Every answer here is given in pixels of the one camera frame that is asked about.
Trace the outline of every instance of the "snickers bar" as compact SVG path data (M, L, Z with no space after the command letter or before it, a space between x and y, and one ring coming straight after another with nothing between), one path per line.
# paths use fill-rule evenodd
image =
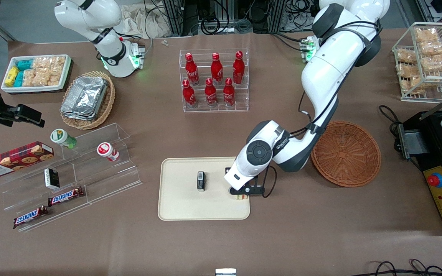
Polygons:
M48 213L49 211L47 211L47 208L42 205L40 208L35 209L28 214L15 218L15 221L13 222L13 229L15 229L17 226L25 222L29 222L30 220L35 220L37 217L40 217L41 215L46 215Z
M48 207L53 206L56 203L60 203L63 201L66 201L68 199L72 199L74 197L82 196L84 195L83 189L81 187L77 187L76 189L73 189L69 192L65 192L63 194L60 194L58 196L54 196L49 199Z

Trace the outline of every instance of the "teal package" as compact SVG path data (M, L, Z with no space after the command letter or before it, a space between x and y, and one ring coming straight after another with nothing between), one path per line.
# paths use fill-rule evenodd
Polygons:
M16 68L18 68L18 70L20 71L27 70L32 67L32 63L32 59L27 59L26 61L18 61L16 64Z
M21 87L21 84L23 84L23 71L18 72L18 74L16 75L13 87Z

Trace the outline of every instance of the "white cloth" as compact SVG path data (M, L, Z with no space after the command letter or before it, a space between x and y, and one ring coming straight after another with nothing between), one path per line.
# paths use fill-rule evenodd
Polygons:
M163 6L163 2L156 2L156 6ZM146 4L147 10L156 8L152 3ZM161 7L151 11L146 18L147 11L144 4L122 5L123 34L137 35L143 38L166 37L172 34L168 25L165 8Z

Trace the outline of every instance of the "cookie box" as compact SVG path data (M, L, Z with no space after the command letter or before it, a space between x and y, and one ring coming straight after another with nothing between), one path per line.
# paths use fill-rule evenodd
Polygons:
M32 166L54 157L54 150L42 142L33 142L23 147L0 154L0 176Z

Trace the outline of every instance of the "beige tray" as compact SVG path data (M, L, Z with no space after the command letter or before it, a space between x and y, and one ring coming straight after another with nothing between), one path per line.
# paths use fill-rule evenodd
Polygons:
M161 220L244 220L250 199L229 194L224 168L235 157L168 158L161 166L158 217ZM197 172L206 173L205 191L197 190Z

